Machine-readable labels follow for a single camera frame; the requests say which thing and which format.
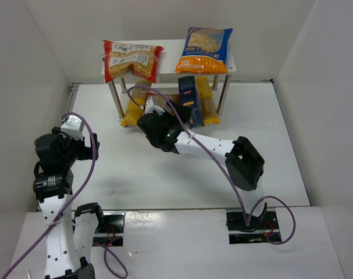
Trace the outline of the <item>red pasta bag shelf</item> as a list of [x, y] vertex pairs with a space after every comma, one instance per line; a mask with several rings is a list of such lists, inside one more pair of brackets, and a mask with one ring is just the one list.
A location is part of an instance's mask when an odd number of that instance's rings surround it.
[[[179, 95], [177, 94], [166, 94], [165, 97], [169, 100], [174, 102], [176, 105], [180, 104], [180, 98]], [[171, 115], [174, 115], [174, 111], [172, 110], [172, 108], [168, 105], [168, 103], [158, 94], [155, 93], [149, 93], [147, 95], [147, 99], [152, 98], [153, 101], [158, 104], [161, 108], [163, 108], [165, 111], [167, 111], [168, 113], [170, 113]]]
[[126, 73], [156, 83], [164, 47], [104, 40], [104, 79], [110, 82]]

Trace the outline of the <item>blue Barilla rigatoni box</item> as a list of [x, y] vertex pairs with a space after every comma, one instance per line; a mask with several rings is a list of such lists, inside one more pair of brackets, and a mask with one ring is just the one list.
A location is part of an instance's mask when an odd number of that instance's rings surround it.
[[191, 116], [188, 121], [190, 128], [203, 127], [201, 99], [199, 96], [194, 76], [185, 76], [178, 79], [180, 105], [191, 108]]

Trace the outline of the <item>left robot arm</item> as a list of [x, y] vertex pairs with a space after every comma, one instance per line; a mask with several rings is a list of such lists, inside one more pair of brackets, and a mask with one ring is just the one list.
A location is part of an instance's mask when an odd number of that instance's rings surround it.
[[42, 210], [46, 234], [45, 278], [95, 278], [90, 261], [93, 237], [103, 219], [96, 202], [81, 205], [72, 212], [71, 167], [77, 160], [92, 160], [99, 142], [85, 146], [83, 125], [64, 124], [34, 142], [39, 158], [34, 168], [33, 190]]

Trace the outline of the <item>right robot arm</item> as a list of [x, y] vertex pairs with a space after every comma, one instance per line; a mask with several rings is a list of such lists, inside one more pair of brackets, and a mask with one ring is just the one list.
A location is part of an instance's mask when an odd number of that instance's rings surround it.
[[227, 171], [235, 189], [238, 190], [245, 210], [252, 214], [250, 225], [263, 222], [267, 206], [256, 202], [263, 197], [258, 183], [264, 172], [265, 161], [249, 139], [225, 140], [184, 130], [171, 107], [158, 106], [152, 99], [145, 103], [145, 113], [137, 125], [145, 133], [149, 143], [164, 152], [215, 158]]

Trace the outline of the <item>white two-tier shelf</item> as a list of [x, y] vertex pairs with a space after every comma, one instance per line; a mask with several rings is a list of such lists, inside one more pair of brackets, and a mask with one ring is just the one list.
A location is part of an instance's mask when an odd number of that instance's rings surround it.
[[[131, 43], [131, 44], [144, 44], [144, 45], [157, 45], [157, 46], [162, 46], [164, 47], [164, 50], [161, 53], [161, 57], [159, 60], [158, 64], [158, 72], [157, 72], [157, 80], [156, 83], [159, 81], [159, 79], [167, 74], [172, 77], [180, 77], [181, 75], [187, 75], [187, 76], [196, 76], [199, 77], [200, 75], [207, 76], [207, 75], [213, 75], [214, 77], [217, 77], [221, 74], [190, 74], [190, 73], [176, 73], [175, 68], [177, 63], [180, 60], [181, 53], [184, 48], [186, 39], [184, 40], [164, 40], [164, 41], [155, 41], [155, 40], [150, 40], [150, 41], [134, 41], [134, 42], [123, 42], [123, 43]], [[104, 75], [104, 50], [103, 50], [103, 69], [102, 69], [102, 74]], [[228, 72], [224, 74], [226, 76], [226, 79], [229, 80], [231, 78], [230, 72], [232, 72], [235, 68], [232, 66], [233, 58], [230, 55], [229, 48], [227, 49], [227, 63], [226, 67], [228, 69]], [[112, 93], [113, 99], [115, 101], [115, 105], [117, 108], [117, 112], [119, 113], [120, 120], [123, 120], [124, 114], [126, 110], [123, 110], [122, 105], [120, 103], [120, 98], [118, 96], [118, 93], [116, 91], [116, 87], [114, 85], [115, 80], [120, 80], [120, 85], [122, 88], [122, 92], [126, 94], [128, 92], [126, 88], [126, 83], [125, 83], [125, 77], [126, 76], [135, 76], [131, 73], [126, 73], [122, 75], [121, 77], [118, 77], [110, 82], [106, 82], [109, 85], [109, 89]], [[143, 78], [137, 77], [137, 80], [145, 80]]]

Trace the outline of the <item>red pasta bag top shelf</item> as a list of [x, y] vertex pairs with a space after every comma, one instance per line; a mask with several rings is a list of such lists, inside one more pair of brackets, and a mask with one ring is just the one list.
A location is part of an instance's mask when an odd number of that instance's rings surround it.
[[164, 47], [104, 40], [104, 79], [110, 82], [126, 73], [156, 83]]

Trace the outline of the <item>blue orange pasta bag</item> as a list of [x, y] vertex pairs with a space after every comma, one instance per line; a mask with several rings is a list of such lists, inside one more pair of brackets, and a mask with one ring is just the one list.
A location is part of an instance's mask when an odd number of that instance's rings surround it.
[[176, 73], [226, 74], [227, 49], [232, 28], [190, 27]]

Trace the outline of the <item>yellow spaghetti bag left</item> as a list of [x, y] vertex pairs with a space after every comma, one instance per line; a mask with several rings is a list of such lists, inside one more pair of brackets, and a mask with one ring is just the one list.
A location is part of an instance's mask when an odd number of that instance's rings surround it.
[[[152, 83], [148, 80], [138, 79], [136, 81], [135, 86], [141, 86], [141, 85], [150, 87]], [[144, 107], [145, 102], [147, 100], [148, 93], [149, 93], [149, 90], [146, 88], [135, 88], [131, 90], [130, 94], [137, 104]], [[143, 113], [144, 113], [144, 109], [141, 109], [132, 100], [129, 100], [126, 112], [121, 122], [121, 126], [122, 127], [136, 126], [138, 119], [143, 115]]]

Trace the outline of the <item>yellow spaghetti bag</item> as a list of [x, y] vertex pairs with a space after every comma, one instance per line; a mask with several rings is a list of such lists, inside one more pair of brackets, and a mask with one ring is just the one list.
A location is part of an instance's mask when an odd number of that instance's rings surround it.
[[196, 84], [201, 99], [202, 117], [204, 125], [220, 124], [217, 108], [207, 77], [197, 77]]
[[[136, 81], [135, 86], [141, 86], [141, 85], [150, 87], [152, 83], [148, 80], [138, 79]], [[147, 100], [148, 93], [149, 93], [149, 90], [146, 88], [135, 88], [131, 90], [130, 94], [137, 104], [144, 107], [145, 102]], [[138, 119], [143, 115], [143, 113], [144, 113], [144, 109], [141, 109], [132, 100], [129, 100], [126, 112], [121, 122], [121, 126], [122, 127], [136, 126]]]

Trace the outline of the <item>yellow spaghetti bag right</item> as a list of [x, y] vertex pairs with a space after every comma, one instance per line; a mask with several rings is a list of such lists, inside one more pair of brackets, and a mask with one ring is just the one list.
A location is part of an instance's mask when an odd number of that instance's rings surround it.
[[196, 84], [201, 99], [202, 117], [204, 125], [220, 124], [217, 108], [207, 77], [197, 77]]

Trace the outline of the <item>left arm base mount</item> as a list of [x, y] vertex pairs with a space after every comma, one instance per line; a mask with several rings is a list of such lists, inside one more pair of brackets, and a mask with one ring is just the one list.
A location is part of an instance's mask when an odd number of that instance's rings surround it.
[[124, 234], [124, 213], [94, 212], [92, 210], [74, 213], [74, 244], [76, 249], [92, 244], [122, 246]]

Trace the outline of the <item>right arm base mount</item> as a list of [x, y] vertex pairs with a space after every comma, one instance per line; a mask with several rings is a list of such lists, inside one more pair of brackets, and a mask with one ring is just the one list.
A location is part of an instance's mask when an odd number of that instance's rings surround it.
[[226, 227], [229, 244], [268, 243], [268, 239], [278, 243], [282, 241], [276, 212], [268, 210], [263, 217], [251, 218], [250, 226], [246, 226], [240, 210], [226, 211]]

